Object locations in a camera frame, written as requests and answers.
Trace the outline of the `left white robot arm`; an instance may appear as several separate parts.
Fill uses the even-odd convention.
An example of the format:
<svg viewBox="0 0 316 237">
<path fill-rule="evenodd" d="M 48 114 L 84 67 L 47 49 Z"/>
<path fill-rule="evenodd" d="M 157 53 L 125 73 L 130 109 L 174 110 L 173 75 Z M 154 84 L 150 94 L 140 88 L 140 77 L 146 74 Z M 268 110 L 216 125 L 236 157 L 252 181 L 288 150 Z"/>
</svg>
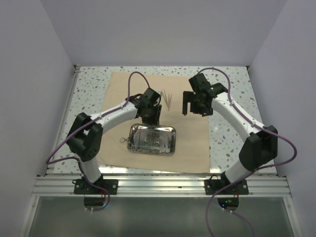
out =
<svg viewBox="0 0 316 237">
<path fill-rule="evenodd" d="M 116 126 L 137 118 L 157 125 L 161 113 L 161 95 L 151 88 L 143 94 L 128 96 L 122 103 L 98 114 L 80 113 L 67 135 L 66 144 L 79 158 L 85 188 L 92 194 L 105 192 L 96 155 L 100 151 L 102 136 Z"/>
</svg>

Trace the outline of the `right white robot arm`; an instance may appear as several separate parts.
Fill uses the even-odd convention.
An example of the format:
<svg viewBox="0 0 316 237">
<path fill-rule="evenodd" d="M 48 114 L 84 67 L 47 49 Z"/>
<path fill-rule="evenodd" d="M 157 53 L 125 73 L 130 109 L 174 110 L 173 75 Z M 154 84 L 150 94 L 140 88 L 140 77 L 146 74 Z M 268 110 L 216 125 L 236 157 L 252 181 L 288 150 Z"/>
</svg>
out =
<svg viewBox="0 0 316 237">
<path fill-rule="evenodd" d="M 203 117 L 219 113 L 243 141 L 238 160 L 219 179 L 209 179 L 214 191 L 231 194 L 241 183 L 241 177 L 250 174 L 277 157 L 277 129 L 258 122 L 231 97 L 230 89 L 221 83 L 211 84 L 203 73 L 189 79 L 191 91 L 183 92 L 182 114 L 188 112 Z"/>
</svg>

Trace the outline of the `steel instrument tray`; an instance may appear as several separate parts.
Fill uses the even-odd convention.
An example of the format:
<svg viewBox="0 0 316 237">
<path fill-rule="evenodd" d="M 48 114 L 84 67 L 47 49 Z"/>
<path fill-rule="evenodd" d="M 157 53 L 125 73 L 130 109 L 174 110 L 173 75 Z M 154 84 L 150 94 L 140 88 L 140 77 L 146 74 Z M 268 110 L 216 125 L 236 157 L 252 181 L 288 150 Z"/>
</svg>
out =
<svg viewBox="0 0 316 237">
<path fill-rule="evenodd" d="M 147 125 L 147 124 L 134 124 L 131 126 L 129 134 L 132 131 L 140 132 L 140 146 L 142 150 L 140 152 L 132 151 L 131 141 L 127 143 L 127 149 L 132 153 L 138 154 L 147 154 L 147 155 L 157 155 L 157 156 L 171 156 L 175 152 L 176 148 L 176 130 L 170 126 L 159 126 L 159 125 Z M 170 133 L 171 138 L 171 152 L 167 154 L 164 150 L 164 153 L 159 152 L 160 148 L 160 134 L 161 132 Z"/>
</svg>

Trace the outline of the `beige cloth wrap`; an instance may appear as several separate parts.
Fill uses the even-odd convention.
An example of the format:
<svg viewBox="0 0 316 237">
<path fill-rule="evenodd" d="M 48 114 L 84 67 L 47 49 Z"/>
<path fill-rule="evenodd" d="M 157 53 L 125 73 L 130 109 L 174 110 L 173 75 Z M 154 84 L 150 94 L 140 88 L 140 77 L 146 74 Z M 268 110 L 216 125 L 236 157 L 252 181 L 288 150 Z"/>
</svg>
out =
<svg viewBox="0 0 316 237">
<path fill-rule="evenodd" d="M 103 110 L 123 102 L 130 86 L 131 95 L 144 93 L 147 87 L 155 91 L 165 91 L 171 95 L 171 104 L 161 101 L 162 112 L 159 122 L 162 126 L 172 126 L 176 130 L 175 153 L 171 156 L 158 156 L 132 153 L 126 143 L 120 142 L 129 135 L 130 127 L 141 119 L 126 121 L 106 132 L 102 137 L 97 155 L 99 165 L 110 165 L 147 170 L 207 173 L 210 170 L 208 117 L 188 113 L 182 114 L 183 92 L 191 91 L 188 76 L 161 76 L 114 72 L 106 91 Z"/>
</svg>

